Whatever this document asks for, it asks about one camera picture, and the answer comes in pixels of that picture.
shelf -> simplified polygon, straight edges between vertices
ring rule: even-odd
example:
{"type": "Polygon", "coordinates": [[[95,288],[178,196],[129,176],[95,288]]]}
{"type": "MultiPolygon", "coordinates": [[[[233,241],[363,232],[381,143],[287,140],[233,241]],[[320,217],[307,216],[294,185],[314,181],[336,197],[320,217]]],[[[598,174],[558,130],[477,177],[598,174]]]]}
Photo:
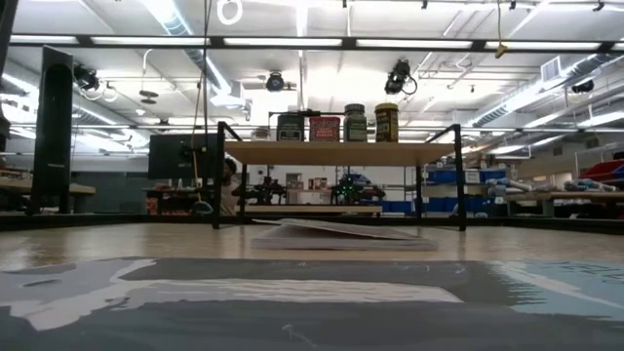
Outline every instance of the shelf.
{"type": "Polygon", "coordinates": [[[452,151],[452,144],[438,143],[225,142],[225,152],[248,165],[418,166],[436,161],[452,151]]]}
{"type": "Polygon", "coordinates": [[[522,194],[506,195],[506,201],[530,201],[530,200],[553,200],[553,199],[589,199],[596,201],[622,200],[624,191],[553,191],[553,192],[530,192],[522,194]]]}
{"type": "Polygon", "coordinates": [[[381,206],[363,206],[363,205],[246,205],[245,212],[250,214],[256,213],[278,213],[278,214],[380,214],[381,206]]]}
{"type": "MultiPolygon", "coordinates": [[[[30,189],[32,188],[32,180],[0,177],[0,188],[13,189],[22,194],[29,194],[30,189]]],[[[96,189],[92,186],[71,183],[69,184],[69,193],[94,195],[96,194],[96,189]]]]}

person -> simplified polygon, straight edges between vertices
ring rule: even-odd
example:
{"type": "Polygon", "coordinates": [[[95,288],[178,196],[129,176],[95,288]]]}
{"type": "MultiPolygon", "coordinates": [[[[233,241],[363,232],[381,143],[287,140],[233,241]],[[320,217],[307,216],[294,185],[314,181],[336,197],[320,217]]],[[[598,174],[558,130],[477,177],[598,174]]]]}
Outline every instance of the person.
{"type": "Polygon", "coordinates": [[[238,188],[238,184],[233,179],[236,169],[234,160],[229,157],[226,158],[225,165],[223,165],[223,183],[221,185],[221,215],[236,215],[238,196],[232,194],[238,188]]]}

cable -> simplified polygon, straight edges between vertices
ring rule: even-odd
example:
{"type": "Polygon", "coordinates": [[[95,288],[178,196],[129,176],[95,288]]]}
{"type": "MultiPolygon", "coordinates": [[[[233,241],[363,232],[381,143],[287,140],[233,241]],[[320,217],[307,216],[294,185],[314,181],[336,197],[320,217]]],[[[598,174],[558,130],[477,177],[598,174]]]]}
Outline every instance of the cable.
{"type": "Polygon", "coordinates": [[[498,45],[503,45],[503,36],[502,34],[500,34],[500,22],[501,22],[501,18],[502,18],[502,12],[500,11],[500,0],[496,0],[496,7],[498,8],[498,45]]]}
{"type": "Polygon", "coordinates": [[[408,76],[408,77],[409,77],[409,78],[411,79],[411,81],[413,82],[413,92],[408,93],[408,92],[406,92],[406,90],[405,90],[405,89],[403,89],[403,88],[401,89],[401,91],[402,91],[405,95],[407,95],[407,96],[411,96],[411,95],[416,94],[416,92],[418,91],[418,83],[416,83],[416,80],[415,80],[415,79],[413,79],[413,77],[412,77],[412,76],[408,76]]]}
{"type": "MultiPolygon", "coordinates": [[[[195,175],[195,181],[197,181],[198,170],[197,170],[197,152],[195,151],[195,126],[197,125],[197,117],[199,116],[199,101],[202,93],[202,84],[206,84],[205,80],[207,79],[206,72],[208,69],[207,63],[207,53],[206,47],[208,47],[208,27],[210,25],[210,13],[213,9],[213,0],[204,0],[204,69],[200,74],[199,83],[197,84],[197,100],[195,102],[195,117],[193,119],[193,132],[191,133],[191,150],[193,152],[193,174],[195,175]]],[[[204,109],[204,137],[206,139],[206,147],[208,147],[208,111],[204,109]]],[[[202,201],[202,193],[198,192],[199,201],[202,201]]]]}
{"type": "Polygon", "coordinates": [[[503,45],[503,35],[501,34],[501,22],[502,22],[502,11],[500,10],[500,0],[496,0],[496,7],[498,9],[498,25],[496,29],[498,31],[498,48],[496,48],[495,58],[500,59],[505,52],[507,51],[507,47],[503,45]]]}

jar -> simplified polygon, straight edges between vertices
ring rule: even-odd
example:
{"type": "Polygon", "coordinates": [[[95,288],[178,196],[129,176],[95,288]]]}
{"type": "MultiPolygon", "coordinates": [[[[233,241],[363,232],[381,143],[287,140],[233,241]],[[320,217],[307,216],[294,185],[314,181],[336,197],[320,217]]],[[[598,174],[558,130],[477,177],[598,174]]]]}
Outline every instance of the jar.
{"type": "Polygon", "coordinates": [[[344,106],[344,141],[367,142],[369,140],[368,121],[361,103],[350,103],[344,106]]]}
{"type": "Polygon", "coordinates": [[[396,103],[380,103],[374,108],[377,122],[377,142],[399,142],[399,106],[396,103]]]}

spotlight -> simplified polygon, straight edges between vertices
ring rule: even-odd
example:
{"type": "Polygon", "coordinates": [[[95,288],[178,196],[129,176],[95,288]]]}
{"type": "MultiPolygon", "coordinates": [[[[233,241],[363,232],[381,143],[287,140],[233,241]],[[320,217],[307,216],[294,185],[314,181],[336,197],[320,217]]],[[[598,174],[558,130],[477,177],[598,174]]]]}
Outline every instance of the spotlight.
{"type": "Polygon", "coordinates": [[[271,93],[281,92],[284,90],[284,78],[282,73],[271,72],[269,79],[266,80],[266,90],[271,93]]]}
{"type": "Polygon", "coordinates": [[[594,81],[590,79],[585,83],[573,86],[571,90],[575,94],[589,93],[594,90],[594,81]]]}
{"type": "Polygon", "coordinates": [[[392,72],[388,73],[388,81],[386,82],[385,92],[388,95],[395,95],[403,92],[407,95],[413,95],[418,90],[418,84],[416,80],[410,75],[411,68],[410,62],[406,59],[399,59],[397,64],[392,68],[392,72]],[[406,92],[403,87],[408,80],[411,80],[414,84],[413,92],[406,92]]]}
{"type": "Polygon", "coordinates": [[[82,64],[74,66],[74,79],[82,90],[94,92],[99,88],[98,72],[86,69],[82,64]]]}

